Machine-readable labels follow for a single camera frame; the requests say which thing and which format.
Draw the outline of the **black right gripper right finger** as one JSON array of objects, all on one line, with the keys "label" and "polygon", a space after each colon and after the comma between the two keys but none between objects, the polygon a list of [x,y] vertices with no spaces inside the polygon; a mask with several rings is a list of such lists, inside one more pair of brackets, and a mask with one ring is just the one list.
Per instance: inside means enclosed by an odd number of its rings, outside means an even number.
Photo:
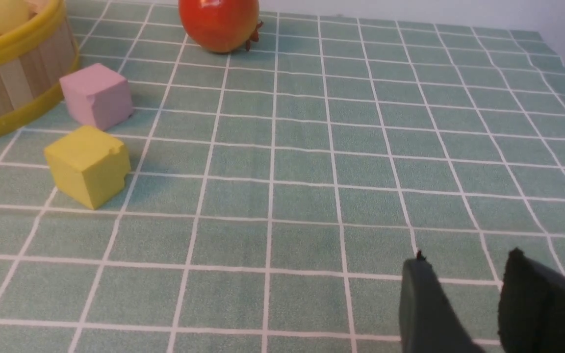
[{"label": "black right gripper right finger", "polygon": [[505,263],[498,335],[507,353],[565,353],[565,276],[519,248]]}]

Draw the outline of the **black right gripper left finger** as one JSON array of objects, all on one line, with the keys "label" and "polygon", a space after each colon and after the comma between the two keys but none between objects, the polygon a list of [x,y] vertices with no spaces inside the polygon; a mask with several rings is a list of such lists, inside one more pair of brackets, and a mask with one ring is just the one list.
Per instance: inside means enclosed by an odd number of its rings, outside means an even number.
[{"label": "black right gripper left finger", "polygon": [[459,321],[422,251],[402,266],[399,331],[404,353],[482,353]]}]

